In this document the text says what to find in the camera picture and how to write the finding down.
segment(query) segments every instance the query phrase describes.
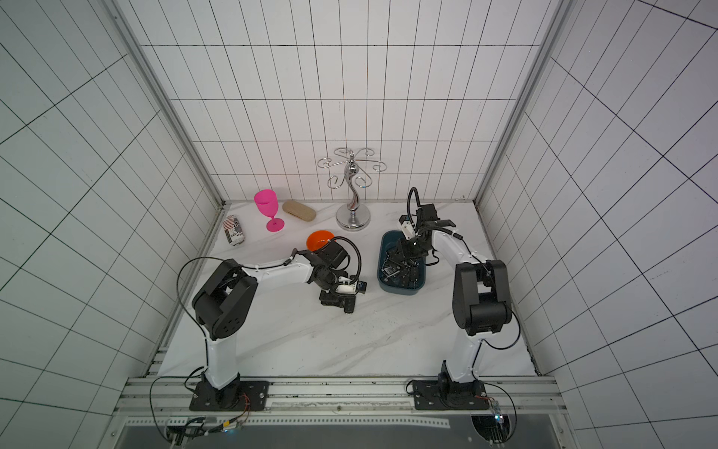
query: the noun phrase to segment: metal cup holder stand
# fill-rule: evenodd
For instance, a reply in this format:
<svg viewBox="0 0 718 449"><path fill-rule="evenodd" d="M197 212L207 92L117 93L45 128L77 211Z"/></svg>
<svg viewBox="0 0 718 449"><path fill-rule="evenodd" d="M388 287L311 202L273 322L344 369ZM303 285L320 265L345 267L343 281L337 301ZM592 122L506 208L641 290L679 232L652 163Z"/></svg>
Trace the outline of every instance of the metal cup holder stand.
<svg viewBox="0 0 718 449"><path fill-rule="evenodd" d="M364 158L360 159L358 156L362 152L364 152ZM337 148L334 150L334 154L345 158L345 160L332 163L332 160L329 157L323 157L317 161L317 166L319 168L329 169L329 167L334 167L335 165L346 164L344 166L344 176L342 177L342 181L339 182L339 177L337 175L330 175L327 185L330 189L338 189L342 187L342 185L344 185L344 181L346 181L349 185L352 198L349 199L349 203L347 203L345 207L340 207L339 210L337 210L337 223L339 223L339 225L344 229L356 231L369 223L371 213L369 212L369 208L367 208L364 204L359 203L359 194L357 194L354 184L356 184L359 188L366 189L373 183L371 176L359 164L357 164L357 162L373 162L374 165L372 166L372 169L374 169L377 173L383 172L387 167L386 164L380 160L366 159L367 157L372 157L375 154L374 150L371 148L362 148L356 153L354 153L354 150L349 148Z"/></svg>

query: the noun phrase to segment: white cable clip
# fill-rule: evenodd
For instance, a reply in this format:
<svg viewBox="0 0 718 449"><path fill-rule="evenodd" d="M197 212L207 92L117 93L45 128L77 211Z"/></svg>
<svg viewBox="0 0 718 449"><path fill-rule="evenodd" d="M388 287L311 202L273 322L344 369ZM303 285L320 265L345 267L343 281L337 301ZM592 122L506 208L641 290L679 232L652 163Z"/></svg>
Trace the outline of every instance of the white cable clip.
<svg viewBox="0 0 718 449"><path fill-rule="evenodd" d="M414 233L414 227L411 225L410 221L404 221L399 228L401 229L401 232L404 233L404 237L406 240L412 239L415 235Z"/></svg>

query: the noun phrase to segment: orange bowl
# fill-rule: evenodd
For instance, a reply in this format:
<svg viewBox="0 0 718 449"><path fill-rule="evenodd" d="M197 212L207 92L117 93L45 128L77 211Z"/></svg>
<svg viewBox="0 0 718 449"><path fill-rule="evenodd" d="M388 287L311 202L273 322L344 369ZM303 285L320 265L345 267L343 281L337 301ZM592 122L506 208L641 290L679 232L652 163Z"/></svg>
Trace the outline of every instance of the orange bowl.
<svg viewBox="0 0 718 449"><path fill-rule="evenodd" d="M310 251L316 251L329 243L329 240L333 238L334 234L329 231L325 231L324 229L321 231L314 231L309 235L309 237L307 237L307 249Z"/></svg>

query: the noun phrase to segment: white tiled wall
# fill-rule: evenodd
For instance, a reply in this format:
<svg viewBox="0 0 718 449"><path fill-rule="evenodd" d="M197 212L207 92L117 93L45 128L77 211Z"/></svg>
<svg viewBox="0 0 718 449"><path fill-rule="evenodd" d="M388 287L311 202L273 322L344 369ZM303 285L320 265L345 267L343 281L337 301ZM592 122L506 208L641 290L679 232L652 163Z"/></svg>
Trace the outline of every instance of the white tiled wall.
<svg viewBox="0 0 718 449"><path fill-rule="evenodd" d="M216 210L96 0L0 3L0 447L97 446Z"/></svg>
<svg viewBox="0 0 718 449"><path fill-rule="evenodd" d="M480 201L584 449L715 444L717 27L715 0L576 2Z"/></svg>
<svg viewBox="0 0 718 449"><path fill-rule="evenodd" d="M338 147L368 199L474 198L558 0L118 4L224 198L326 200Z"/></svg>

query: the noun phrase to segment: beige sponge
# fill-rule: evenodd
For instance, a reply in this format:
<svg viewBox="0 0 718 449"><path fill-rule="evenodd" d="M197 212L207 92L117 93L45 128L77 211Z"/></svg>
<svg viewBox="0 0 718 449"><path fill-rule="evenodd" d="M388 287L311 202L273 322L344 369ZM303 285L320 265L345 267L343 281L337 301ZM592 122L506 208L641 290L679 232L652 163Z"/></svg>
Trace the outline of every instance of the beige sponge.
<svg viewBox="0 0 718 449"><path fill-rule="evenodd" d="M281 209L304 221L312 221L317 217L317 211L294 200L285 201Z"/></svg>

